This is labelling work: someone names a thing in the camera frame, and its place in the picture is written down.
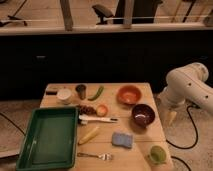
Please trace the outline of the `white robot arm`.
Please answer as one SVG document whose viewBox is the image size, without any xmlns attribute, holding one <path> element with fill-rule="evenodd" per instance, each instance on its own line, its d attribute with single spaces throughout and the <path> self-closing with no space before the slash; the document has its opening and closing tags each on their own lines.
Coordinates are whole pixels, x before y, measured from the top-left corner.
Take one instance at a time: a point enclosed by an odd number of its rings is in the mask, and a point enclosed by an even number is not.
<svg viewBox="0 0 213 171">
<path fill-rule="evenodd" d="M 169 126 L 173 122 L 177 115 L 175 109 L 183 105 L 185 100 L 190 100 L 213 114 L 213 88 L 205 83 L 208 77 L 207 67 L 198 62 L 168 72 L 167 86 L 158 95 L 159 116 L 163 126 Z"/>
</svg>

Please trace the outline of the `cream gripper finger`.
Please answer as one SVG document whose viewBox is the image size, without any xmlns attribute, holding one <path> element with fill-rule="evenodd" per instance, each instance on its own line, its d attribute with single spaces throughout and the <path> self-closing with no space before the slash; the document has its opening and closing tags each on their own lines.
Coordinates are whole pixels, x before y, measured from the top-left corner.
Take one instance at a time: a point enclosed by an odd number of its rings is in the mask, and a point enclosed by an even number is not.
<svg viewBox="0 0 213 171">
<path fill-rule="evenodd" d="M 168 125 L 170 126 L 174 119 L 176 118 L 177 112 L 176 111 L 171 111 L 169 113 L 169 119 L 168 119 Z"/>
</svg>

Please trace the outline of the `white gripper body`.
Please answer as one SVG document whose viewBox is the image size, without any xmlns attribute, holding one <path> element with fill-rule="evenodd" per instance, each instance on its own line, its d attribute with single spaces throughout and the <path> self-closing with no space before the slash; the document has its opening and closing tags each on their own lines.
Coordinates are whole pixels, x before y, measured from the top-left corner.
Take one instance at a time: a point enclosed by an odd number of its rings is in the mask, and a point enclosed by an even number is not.
<svg viewBox="0 0 213 171">
<path fill-rule="evenodd" d="M 161 106 L 166 110 L 173 110 L 185 103 L 185 98 L 169 87 L 165 87 L 158 95 L 158 98 L 160 99 Z"/>
</svg>

